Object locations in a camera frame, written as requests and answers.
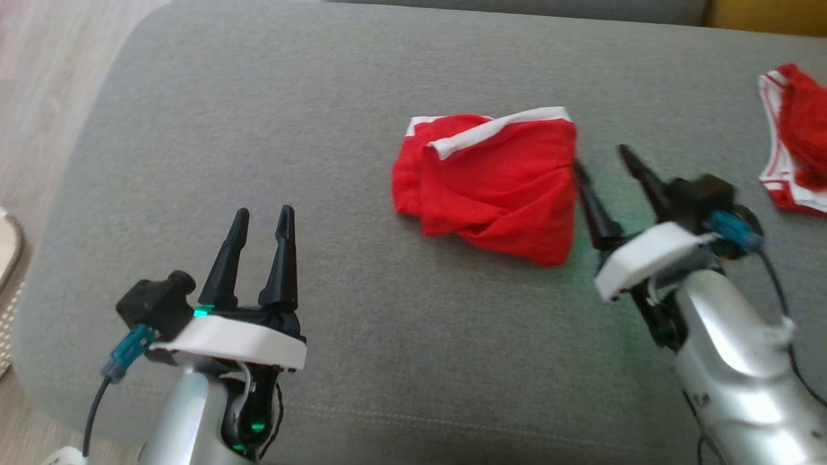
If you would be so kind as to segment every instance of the green led light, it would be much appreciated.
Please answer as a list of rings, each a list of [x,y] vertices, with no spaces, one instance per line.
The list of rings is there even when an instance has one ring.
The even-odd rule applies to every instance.
[[[200,305],[193,309],[193,318],[198,318],[202,316],[209,315],[210,312],[213,311],[215,305]]]

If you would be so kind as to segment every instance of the black cable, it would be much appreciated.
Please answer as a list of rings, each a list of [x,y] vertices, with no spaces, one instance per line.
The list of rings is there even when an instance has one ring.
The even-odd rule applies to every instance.
[[[98,393],[95,395],[95,400],[92,401],[92,407],[89,409],[89,417],[86,419],[86,429],[84,429],[84,457],[89,456],[89,444],[92,442],[92,425],[95,422],[95,415],[98,414],[98,406],[103,398],[103,393],[106,392],[106,388],[109,387],[109,383],[111,382],[112,378],[109,376],[103,377],[103,382],[98,388]]]
[[[695,446],[695,454],[698,457],[698,465],[704,465],[704,434],[701,433],[698,436],[698,444]]]
[[[787,306],[786,296],[784,295],[784,289],[782,289],[781,287],[781,281],[778,279],[778,275],[775,272],[775,267],[772,266],[769,256],[767,256],[767,253],[763,249],[758,251],[758,256],[760,256],[761,261],[764,262],[764,267],[767,268],[767,273],[770,275],[772,285],[775,286],[776,293],[778,294],[778,300],[781,301],[781,312],[784,314],[784,316],[790,318],[790,307]],[[827,409],[827,401],[825,401],[823,397],[818,395],[818,393],[813,391],[813,388],[811,388],[810,385],[807,384],[807,381],[804,381],[804,377],[801,375],[801,371],[798,368],[798,361],[796,360],[796,350],[792,344],[787,346],[786,352],[790,356],[790,366],[792,368],[793,374],[795,374],[798,380],[801,381],[801,384],[804,385],[804,389],[807,389],[807,392],[809,392],[810,395],[812,395],[813,399],[815,399],[816,402],[821,404],[822,407]]]
[[[267,439],[267,443],[261,448],[261,453],[259,454],[259,460],[264,458],[264,454],[267,453],[267,449],[270,448],[270,445],[275,441],[275,437],[279,435],[279,429],[281,428],[281,420],[284,419],[284,399],[281,396],[281,386],[279,383],[275,383],[275,393],[276,396],[279,398],[279,417],[275,421],[275,428],[273,428],[273,434]]]

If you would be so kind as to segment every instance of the gray couch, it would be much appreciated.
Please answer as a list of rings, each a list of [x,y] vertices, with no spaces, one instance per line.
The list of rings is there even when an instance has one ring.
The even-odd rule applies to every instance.
[[[353,0],[328,0],[345,3]],[[699,26],[706,0],[355,0],[402,7],[449,8],[473,12],[579,17],[614,21]]]
[[[74,427],[125,333],[114,304],[173,269],[203,282],[250,209],[237,294],[255,301],[282,203],[296,208],[303,372],[283,381],[279,463],[694,462],[698,431],[628,301],[605,304],[578,217],[565,266],[422,237],[390,166],[418,115],[564,105],[610,210],[651,224],[614,153],[664,176],[721,175],[762,219],[827,391],[827,223],[779,213],[756,177],[770,135],[756,79],[795,61],[827,80],[825,39],[683,26],[343,4],[174,2],[124,45],[56,196],[14,361]],[[732,277],[777,314],[755,261]],[[149,438],[180,373],[139,361],[96,434]]]

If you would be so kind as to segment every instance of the white stripe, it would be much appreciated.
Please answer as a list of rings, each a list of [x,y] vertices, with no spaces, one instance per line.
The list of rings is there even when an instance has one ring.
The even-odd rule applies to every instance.
[[[781,74],[776,70],[769,71],[766,75],[778,81],[778,83],[782,86],[786,87],[786,85],[788,84],[786,78],[784,77],[784,74]]]
[[[498,117],[497,119],[482,123],[480,126],[460,132],[453,137],[439,139],[428,145],[437,151],[440,160],[446,160],[457,151],[490,139],[513,122],[547,121],[553,119],[571,121],[564,107],[535,108],[534,110],[515,113],[506,117]]]
[[[827,192],[813,192],[796,184],[795,179],[790,182],[790,194],[796,204],[810,207],[827,213]]]
[[[784,183],[781,181],[764,181],[767,190],[784,190]]]
[[[405,131],[405,137],[411,137],[413,134],[416,134],[414,128],[421,122],[434,122],[437,121],[441,117],[412,117],[411,122],[408,125],[408,131]]]
[[[764,112],[767,116],[767,124],[770,127],[771,144],[769,162],[767,163],[767,166],[764,167],[764,171],[758,177],[758,179],[761,181],[781,180],[780,171],[789,169],[789,165],[787,164],[787,162],[789,161],[789,157],[784,156],[784,152],[786,151],[786,146],[784,145],[784,143],[782,142],[780,144],[782,148],[780,151],[775,150],[776,146],[778,146],[779,144],[778,129],[775,126],[775,120],[773,119],[773,116],[777,117],[779,108],[781,107],[782,89],[767,77],[767,75],[770,73],[758,76],[758,94],[761,97],[761,102],[764,106]],[[764,96],[765,89],[767,90],[769,97]],[[770,169],[773,165],[776,166],[776,169],[770,172]]]

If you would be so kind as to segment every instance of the gray backrest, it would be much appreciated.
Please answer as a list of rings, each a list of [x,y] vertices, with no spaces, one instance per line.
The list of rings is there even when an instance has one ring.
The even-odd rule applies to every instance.
[[[356,0],[353,2],[342,0],[342,2],[657,22],[688,26],[699,26],[703,22],[706,6],[706,0]]]

